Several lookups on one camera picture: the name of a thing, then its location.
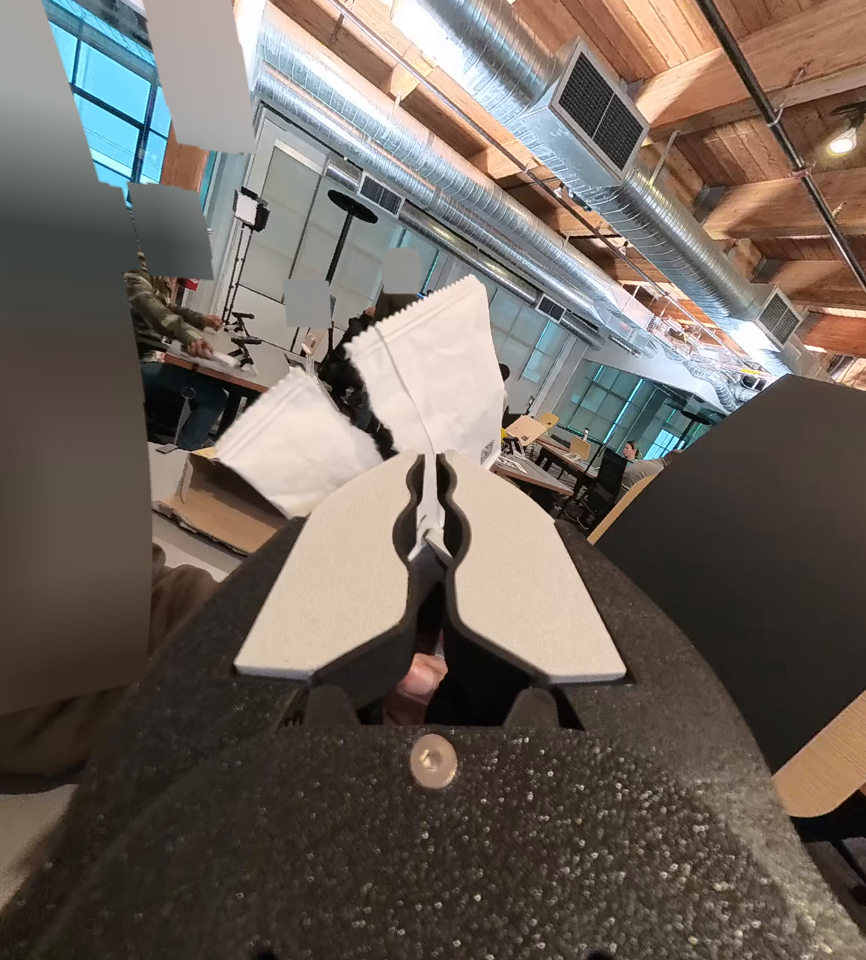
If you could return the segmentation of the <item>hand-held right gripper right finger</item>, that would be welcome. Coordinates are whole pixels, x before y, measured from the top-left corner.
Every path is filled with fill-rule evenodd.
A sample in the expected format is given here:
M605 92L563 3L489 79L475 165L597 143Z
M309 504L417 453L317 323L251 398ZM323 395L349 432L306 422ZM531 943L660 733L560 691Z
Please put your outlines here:
M461 636L548 685L626 677L553 519L459 452L437 457L447 598Z

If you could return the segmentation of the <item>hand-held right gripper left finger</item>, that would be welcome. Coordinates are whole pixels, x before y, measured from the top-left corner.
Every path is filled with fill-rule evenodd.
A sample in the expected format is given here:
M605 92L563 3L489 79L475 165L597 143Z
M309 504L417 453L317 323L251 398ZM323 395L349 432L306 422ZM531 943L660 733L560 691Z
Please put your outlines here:
M249 676L309 682L405 623L425 457L405 452L307 517L234 659Z

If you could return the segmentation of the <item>white printed paper bag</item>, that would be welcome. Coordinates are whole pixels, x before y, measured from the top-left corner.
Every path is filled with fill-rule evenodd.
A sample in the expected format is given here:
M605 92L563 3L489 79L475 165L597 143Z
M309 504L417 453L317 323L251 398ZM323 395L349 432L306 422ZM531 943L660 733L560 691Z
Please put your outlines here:
M489 470L500 452L505 387L491 338L488 296L469 275L383 316L346 347L367 405L393 453L425 458L409 559L451 557L437 491L437 456L456 451ZM379 440L355 426L318 378L292 369L242 414L216 456L284 517L306 517L345 483L378 466Z

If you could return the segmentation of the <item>black wood-rimmed panel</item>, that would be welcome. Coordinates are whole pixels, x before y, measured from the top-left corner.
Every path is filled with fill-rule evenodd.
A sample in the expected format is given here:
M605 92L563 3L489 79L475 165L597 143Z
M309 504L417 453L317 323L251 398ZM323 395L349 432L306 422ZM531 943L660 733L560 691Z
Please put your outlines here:
M786 811L866 782L866 391L787 375L651 480L597 546L735 702Z

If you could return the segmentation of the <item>metal air vent grille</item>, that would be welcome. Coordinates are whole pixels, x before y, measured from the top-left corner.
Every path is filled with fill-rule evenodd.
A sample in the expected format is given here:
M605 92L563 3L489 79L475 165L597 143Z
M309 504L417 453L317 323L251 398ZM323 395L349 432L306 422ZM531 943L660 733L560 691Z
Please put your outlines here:
M762 297L752 321L774 348L781 351L797 334L804 317L786 294L771 286Z
M554 153L588 186L618 184L638 159L647 121L582 39L560 49L559 66L547 107Z

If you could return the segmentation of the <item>tripod light panel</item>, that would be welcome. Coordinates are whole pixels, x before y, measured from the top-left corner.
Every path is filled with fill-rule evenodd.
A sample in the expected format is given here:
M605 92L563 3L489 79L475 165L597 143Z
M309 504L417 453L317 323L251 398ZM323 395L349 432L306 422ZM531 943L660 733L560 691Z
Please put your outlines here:
M227 289L223 302L223 332L228 334L233 349L230 351L230 362L237 369L245 369L254 365L249 348L262 342L253 337L247 330L247 321L254 319L254 314L236 311L235 300L242 286L243 273L247 255L253 237L262 232L269 222L269 205L254 191L241 187L233 200L233 217L239 225L239 234L234 251L233 265L230 270Z

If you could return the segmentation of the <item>black pole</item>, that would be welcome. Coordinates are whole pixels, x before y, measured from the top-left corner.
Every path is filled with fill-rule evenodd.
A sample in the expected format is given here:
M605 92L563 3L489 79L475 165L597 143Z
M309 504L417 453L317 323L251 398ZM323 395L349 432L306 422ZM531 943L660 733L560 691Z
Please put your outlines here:
M325 281L328 286L336 275L339 263L343 254L343 249L350 234L352 225L355 221L366 223L372 226L377 224L378 216L368 206L359 202L356 198L343 194L338 189L329 189L327 196L333 206L342 210L344 214L343 225L336 242L327 272Z

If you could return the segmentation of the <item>corrugated silver duct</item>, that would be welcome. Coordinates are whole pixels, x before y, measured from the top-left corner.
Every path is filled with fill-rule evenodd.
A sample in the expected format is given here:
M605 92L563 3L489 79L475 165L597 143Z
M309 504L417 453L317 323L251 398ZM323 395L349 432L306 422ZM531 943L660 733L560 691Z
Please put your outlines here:
M607 297L611 282L535 214L371 83L267 4L255 92L270 109L391 186L437 221L507 263L606 336L631 329Z

